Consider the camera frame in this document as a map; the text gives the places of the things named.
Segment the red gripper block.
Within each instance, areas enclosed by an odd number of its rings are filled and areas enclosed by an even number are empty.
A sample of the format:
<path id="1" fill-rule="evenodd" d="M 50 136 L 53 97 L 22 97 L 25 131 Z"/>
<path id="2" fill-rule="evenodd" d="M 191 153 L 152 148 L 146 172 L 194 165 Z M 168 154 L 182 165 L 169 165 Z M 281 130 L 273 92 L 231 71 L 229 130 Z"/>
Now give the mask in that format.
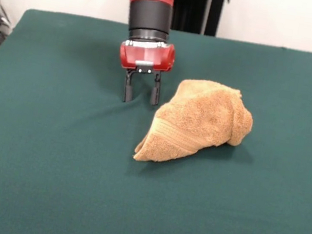
<path id="1" fill-rule="evenodd" d="M 137 72 L 155 72 L 154 87 L 150 103 L 156 106 L 160 100 L 161 73 L 172 69 L 175 60 L 175 47 L 164 42 L 143 42 L 126 40 L 120 46 L 120 61 L 126 71 L 123 102 L 133 99 L 132 76 Z"/>

